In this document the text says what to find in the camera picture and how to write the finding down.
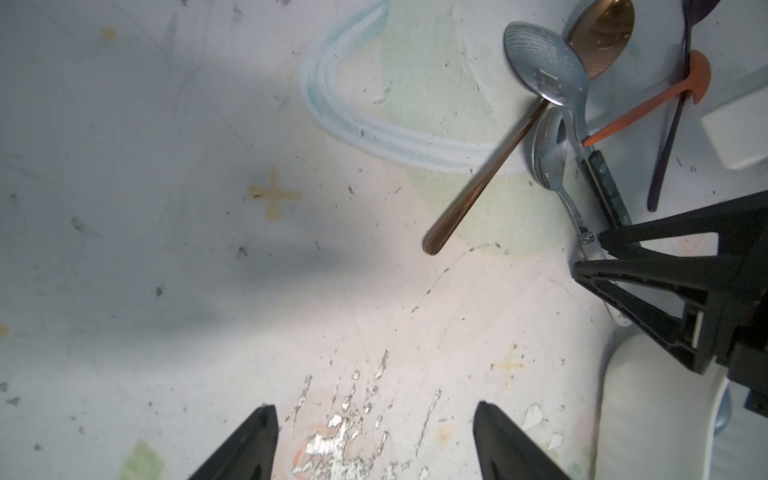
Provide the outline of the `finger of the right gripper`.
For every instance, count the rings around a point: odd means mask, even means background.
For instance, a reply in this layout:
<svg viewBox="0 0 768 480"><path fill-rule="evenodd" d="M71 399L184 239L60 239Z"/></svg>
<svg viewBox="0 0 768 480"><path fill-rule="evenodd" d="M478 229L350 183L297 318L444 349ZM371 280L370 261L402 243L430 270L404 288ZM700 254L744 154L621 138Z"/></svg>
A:
<svg viewBox="0 0 768 480"><path fill-rule="evenodd" d="M703 374L730 364L737 256L578 261L573 278L628 317L686 369Z"/></svg>
<svg viewBox="0 0 768 480"><path fill-rule="evenodd" d="M642 241L695 234L718 235L720 255L746 255L767 228L767 192L761 191L671 217L606 230L601 246L616 258L661 258Z"/></svg>

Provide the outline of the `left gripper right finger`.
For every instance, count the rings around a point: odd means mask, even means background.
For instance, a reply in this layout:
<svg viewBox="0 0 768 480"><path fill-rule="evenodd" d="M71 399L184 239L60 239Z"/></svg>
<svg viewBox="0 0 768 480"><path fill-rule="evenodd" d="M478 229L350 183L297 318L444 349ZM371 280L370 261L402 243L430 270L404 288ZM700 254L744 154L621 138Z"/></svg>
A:
<svg viewBox="0 0 768 480"><path fill-rule="evenodd" d="M478 403L473 437L483 480L569 479L495 404Z"/></svg>

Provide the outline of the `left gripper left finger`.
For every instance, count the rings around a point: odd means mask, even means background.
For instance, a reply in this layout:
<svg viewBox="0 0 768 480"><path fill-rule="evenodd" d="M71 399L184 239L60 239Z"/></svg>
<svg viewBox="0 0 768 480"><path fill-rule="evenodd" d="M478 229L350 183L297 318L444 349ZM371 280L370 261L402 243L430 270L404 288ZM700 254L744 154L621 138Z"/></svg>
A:
<svg viewBox="0 0 768 480"><path fill-rule="evenodd" d="M274 405L257 408L189 477L190 480L269 480L279 424Z"/></svg>

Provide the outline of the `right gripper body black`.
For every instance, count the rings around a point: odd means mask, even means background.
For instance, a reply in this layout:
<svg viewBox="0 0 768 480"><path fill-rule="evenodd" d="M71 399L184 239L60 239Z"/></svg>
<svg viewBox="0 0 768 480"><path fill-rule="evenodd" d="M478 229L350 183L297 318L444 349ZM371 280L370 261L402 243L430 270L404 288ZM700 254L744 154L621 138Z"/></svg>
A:
<svg viewBox="0 0 768 480"><path fill-rule="evenodd" d="M748 389L744 407L767 416L767 232L757 237L729 287L720 332L727 378Z"/></svg>

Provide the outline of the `white plastic storage box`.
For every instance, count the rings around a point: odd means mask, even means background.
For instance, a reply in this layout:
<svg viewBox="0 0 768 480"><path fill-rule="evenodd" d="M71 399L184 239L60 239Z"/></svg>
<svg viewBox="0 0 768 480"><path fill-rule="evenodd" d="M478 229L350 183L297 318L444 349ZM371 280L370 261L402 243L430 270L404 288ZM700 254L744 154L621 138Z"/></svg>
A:
<svg viewBox="0 0 768 480"><path fill-rule="evenodd" d="M767 420L747 396L722 366L699 375L648 336L629 338L605 371L595 478L766 478Z"/></svg>

